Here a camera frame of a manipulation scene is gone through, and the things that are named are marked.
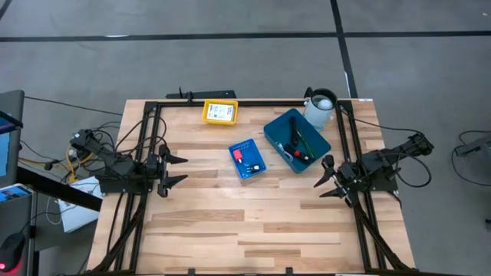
yellow box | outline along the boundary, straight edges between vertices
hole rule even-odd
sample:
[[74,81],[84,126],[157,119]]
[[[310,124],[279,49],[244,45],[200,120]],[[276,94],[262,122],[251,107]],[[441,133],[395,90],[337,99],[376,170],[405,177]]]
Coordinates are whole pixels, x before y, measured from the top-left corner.
[[[213,120],[213,119],[208,118],[207,115],[208,115],[208,109],[209,109],[210,104],[220,104],[220,105],[233,106],[232,119],[231,120]],[[208,100],[205,100],[205,107],[203,108],[202,119],[207,123],[232,126],[237,121],[237,110],[238,109],[239,109],[239,102],[238,101],[234,101],[234,100],[210,100],[210,99],[208,99]]]

computer monitor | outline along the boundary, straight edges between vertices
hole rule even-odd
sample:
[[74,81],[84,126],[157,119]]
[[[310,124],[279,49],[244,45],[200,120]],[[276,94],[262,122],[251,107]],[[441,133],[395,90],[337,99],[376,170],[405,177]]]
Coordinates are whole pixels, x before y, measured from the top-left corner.
[[8,114],[0,111],[0,134],[20,130],[24,125],[21,121],[14,119]]

red object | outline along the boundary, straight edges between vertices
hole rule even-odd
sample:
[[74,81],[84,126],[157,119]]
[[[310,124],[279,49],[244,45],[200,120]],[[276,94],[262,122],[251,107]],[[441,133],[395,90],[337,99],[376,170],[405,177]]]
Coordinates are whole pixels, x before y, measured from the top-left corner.
[[232,152],[233,154],[233,158],[237,161],[240,161],[242,160],[242,153],[240,152],[240,150],[236,149]]

blue container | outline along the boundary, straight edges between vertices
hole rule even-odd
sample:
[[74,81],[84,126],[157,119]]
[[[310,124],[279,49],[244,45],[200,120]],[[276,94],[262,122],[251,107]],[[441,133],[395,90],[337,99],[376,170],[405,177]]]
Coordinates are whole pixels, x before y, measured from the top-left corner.
[[[242,154],[242,163],[239,163],[233,158],[234,150],[240,150],[240,153]],[[253,139],[230,146],[229,152],[234,165],[236,165],[237,173],[241,179],[246,179],[266,171],[266,164],[264,164],[261,153],[259,153],[259,149],[255,145]],[[259,165],[259,171],[254,173],[248,172],[247,168],[252,165]]]
[[[309,164],[304,164],[298,161],[298,159],[296,158],[294,158],[293,161],[290,162],[290,159],[283,153],[283,151],[280,150],[280,148],[276,144],[277,142],[280,142],[283,146],[285,146],[286,144],[290,143],[290,137],[292,135],[290,123],[288,121],[290,117],[295,117],[297,128],[300,129],[308,145],[311,147],[312,152],[314,152],[315,158]],[[319,134],[319,132],[315,130],[315,128],[295,108],[288,110],[283,115],[273,120],[271,123],[265,125],[264,135],[266,136],[266,139],[275,147],[279,155],[283,157],[290,168],[292,168],[292,170],[296,173],[303,172],[315,160],[324,157],[324,154],[331,150],[331,145],[329,145],[324,137],[322,137],[322,135]],[[296,146],[296,149],[300,150],[302,153],[307,153],[307,149],[300,139],[298,139],[298,145]]]

yellow container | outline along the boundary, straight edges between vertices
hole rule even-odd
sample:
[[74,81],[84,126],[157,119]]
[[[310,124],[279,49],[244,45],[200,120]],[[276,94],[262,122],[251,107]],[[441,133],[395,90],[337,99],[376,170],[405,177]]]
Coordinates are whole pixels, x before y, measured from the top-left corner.
[[207,123],[232,126],[237,121],[237,110],[239,102],[234,100],[205,100],[203,108],[203,120]]

